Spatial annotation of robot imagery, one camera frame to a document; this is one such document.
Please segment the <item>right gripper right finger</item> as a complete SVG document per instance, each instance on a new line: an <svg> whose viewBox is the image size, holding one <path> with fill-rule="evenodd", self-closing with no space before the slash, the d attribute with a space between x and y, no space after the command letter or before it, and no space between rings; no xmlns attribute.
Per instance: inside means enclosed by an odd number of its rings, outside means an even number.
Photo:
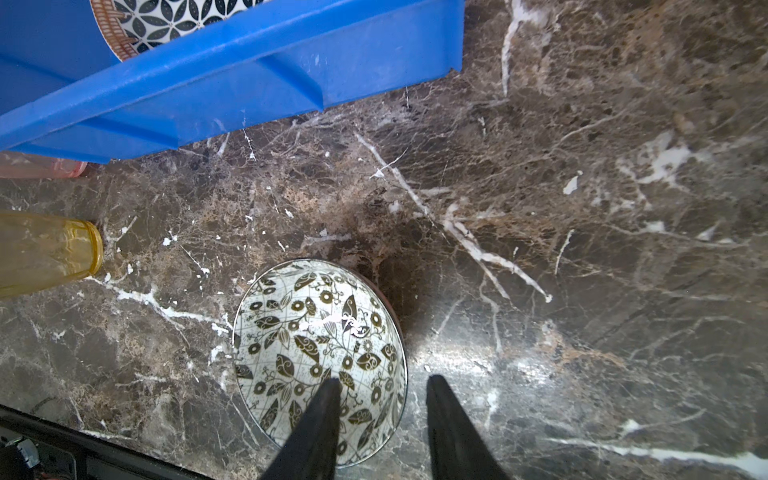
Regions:
<svg viewBox="0 0 768 480"><path fill-rule="evenodd" d="M493 458L446 379L441 375L431 375L426 392L432 478L509 479Z"/></svg>

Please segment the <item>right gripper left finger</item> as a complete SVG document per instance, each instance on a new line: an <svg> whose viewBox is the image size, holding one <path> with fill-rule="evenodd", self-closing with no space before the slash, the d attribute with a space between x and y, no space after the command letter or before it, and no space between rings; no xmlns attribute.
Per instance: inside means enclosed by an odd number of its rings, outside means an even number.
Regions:
<svg viewBox="0 0 768 480"><path fill-rule="evenodd" d="M325 380L262 480L335 478L340 399L340 381Z"/></svg>

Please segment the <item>geometric pattern brown rimmed plate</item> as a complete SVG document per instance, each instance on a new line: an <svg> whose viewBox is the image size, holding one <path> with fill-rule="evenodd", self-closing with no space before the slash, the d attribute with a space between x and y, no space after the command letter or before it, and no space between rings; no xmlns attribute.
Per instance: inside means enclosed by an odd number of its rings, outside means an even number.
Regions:
<svg viewBox="0 0 768 480"><path fill-rule="evenodd" d="M260 0L91 0L99 30L125 61L253 8Z"/></svg>

